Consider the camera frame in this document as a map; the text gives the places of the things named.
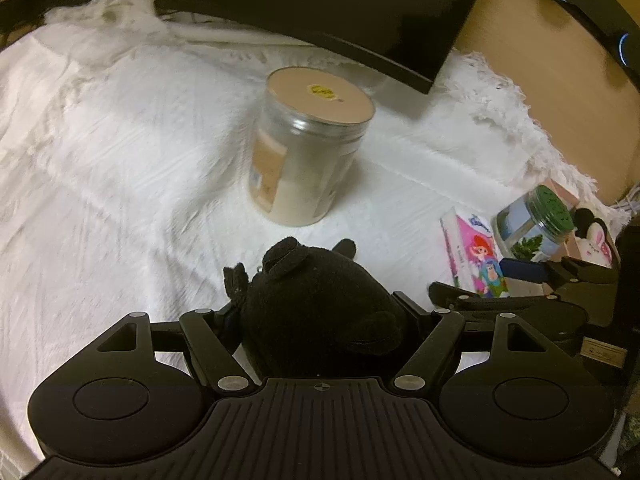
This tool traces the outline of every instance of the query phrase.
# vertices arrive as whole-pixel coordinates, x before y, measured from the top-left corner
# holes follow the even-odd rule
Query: white blanket
[[[352,238],[429,308],[428,284],[451,280],[452,206],[490,216],[547,176],[602,206],[480,57],[452,53],[423,96],[309,46],[193,46],[131,1],[110,0],[115,24],[57,14],[0,55],[0,449],[23,471],[41,458],[26,418],[41,380],[128,312],[222,307],[222,267],[252,274],[281,238]],[[341,195],[305,228],[264,219],[244,185],[264,76],[286,64],[382,82]]]

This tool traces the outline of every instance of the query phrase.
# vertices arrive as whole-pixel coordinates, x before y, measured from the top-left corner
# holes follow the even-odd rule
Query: clear plastic jar
[[[500,211],[495,240],[504,256],[544,262],[574,230],[569,210],[547,186],[537,186]]]
[[[273,72],[249,176],[258,209],[287,226],[324,217],[374,111],[362,90],[338,76],[304,67]]]

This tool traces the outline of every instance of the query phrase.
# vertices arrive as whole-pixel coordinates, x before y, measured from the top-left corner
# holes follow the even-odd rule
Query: pink bunny ear
[[[605,240],[604,229],[602,226],[597,222],[591,224],[587,230],[587,239],[591,240],[596,247],[600,247]]]

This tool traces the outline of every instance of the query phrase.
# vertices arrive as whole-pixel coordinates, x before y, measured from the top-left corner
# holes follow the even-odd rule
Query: green lid
[[[536,188],[537,207],[536,216],[549,231],[558,235],[567,235],[574,230],[569,210],[547,186]]]

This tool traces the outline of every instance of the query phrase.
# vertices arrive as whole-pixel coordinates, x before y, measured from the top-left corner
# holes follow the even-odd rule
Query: pink package
[[[485,298],[509,295],[489,222],[452,209],[440,221],[456,287]]]

